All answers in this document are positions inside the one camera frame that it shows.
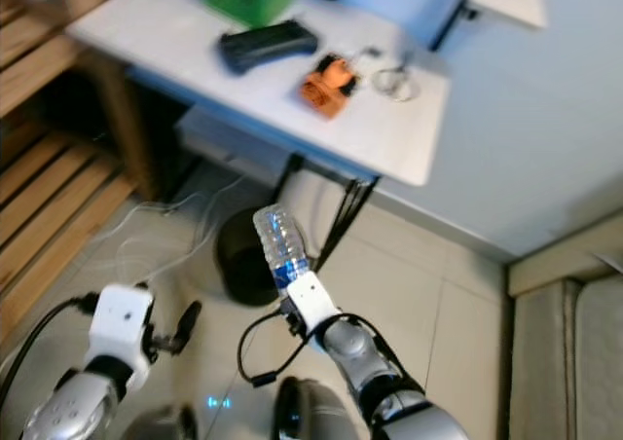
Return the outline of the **wooden slatted shelf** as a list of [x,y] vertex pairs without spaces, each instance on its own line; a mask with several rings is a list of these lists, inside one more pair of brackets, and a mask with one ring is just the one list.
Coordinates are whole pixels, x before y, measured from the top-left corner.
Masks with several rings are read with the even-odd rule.
[[[103,223],[134,194],[160,193],[124,66],[68,26],[107,0],[1,0],[0,337],[49,292]],[[40,123],[28,100],[70,70],[93,80],[119,154]]]

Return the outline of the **grey right robot leg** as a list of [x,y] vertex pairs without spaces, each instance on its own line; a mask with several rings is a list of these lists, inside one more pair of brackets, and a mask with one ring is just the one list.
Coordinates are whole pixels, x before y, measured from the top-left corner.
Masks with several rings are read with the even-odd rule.
[[285,377],[277,387],[269,440],[360,440],[346,405],[328,386]]

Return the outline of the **orange and black gadget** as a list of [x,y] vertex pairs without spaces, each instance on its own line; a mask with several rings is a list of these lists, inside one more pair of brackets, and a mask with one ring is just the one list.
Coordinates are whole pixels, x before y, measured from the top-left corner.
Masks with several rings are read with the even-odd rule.
[[359,76],[347,58],[328,54],[309,72],[300,84],[298,94],[316,114],[331,120],[346,109],[357,84]]

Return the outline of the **grey robot leg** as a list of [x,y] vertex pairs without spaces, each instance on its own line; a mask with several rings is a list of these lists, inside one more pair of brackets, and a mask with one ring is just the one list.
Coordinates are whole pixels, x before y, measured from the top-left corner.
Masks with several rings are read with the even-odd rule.
[[328,386],[285,377],[277,387],[269,440],[360,440],[346,405]]
[[167,405],[148,410],[133,419],[122,440],[195,440],[199,422],[184,405]]

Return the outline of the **grey left robot leg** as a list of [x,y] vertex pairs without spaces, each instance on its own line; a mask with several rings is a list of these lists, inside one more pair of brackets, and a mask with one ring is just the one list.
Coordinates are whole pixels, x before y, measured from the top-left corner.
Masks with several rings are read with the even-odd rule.
[[122,440],[195,440],[199,422],[184,405],[167,405],[148,410],[133,419]]

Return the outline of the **grey under-table drawer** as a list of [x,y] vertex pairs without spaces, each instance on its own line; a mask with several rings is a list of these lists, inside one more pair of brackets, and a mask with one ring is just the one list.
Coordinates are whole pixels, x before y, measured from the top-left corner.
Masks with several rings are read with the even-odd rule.
[[268,185],[276,183],[292,155],[221,110],[193,106],[175,129],[187,150]]

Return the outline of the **clear plastic water bottle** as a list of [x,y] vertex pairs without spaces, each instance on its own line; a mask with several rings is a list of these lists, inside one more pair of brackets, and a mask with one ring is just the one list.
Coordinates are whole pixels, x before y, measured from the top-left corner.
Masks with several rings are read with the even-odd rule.
[[294,280],[312,271],[312,259],[307,253],[303,232],[297,219],[280,204],[255,210],[252,223],[277,293],[284,296]]

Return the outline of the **white table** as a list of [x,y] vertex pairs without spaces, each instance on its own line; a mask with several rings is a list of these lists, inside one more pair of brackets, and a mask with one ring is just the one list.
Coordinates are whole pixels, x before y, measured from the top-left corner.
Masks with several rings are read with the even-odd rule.
[[[294,0],[286,15],[315,32],[322,53],[357,55],[359,89],[334,119],[312,110],[298,94],[316,64],[290,57],[238,76],[224,66],[215,44],[237,24],[204,0],[107,0],[70,25],[70,34],[99,52],[155,75],[196,102],[215,102],[262,126],[273,140],[356,165],[410,186],[427,182],[448,106],[448,66],[396,23],[339,1]],[[417,98],[393,102],[371,88],[375,71],[413,52]]]

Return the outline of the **black oblong device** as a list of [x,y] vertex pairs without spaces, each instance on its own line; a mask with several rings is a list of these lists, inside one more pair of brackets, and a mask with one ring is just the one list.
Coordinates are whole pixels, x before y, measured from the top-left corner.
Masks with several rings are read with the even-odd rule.
[[245,72],[295,55],[312,55],[319,49],[315,32],[294,18],[235,34],[223,34],[215,44],[224,66],[233,74]]

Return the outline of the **round black bin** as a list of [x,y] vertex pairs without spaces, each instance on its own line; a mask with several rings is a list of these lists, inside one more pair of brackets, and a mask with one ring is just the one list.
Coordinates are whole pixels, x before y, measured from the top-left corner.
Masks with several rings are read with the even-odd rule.
[[258,207],[233,213],[215,240],[215,262],[221,268],[224,290],[233,302],[265,307],[277,299],[277,288],[266,253],[255,231],[253,216]]

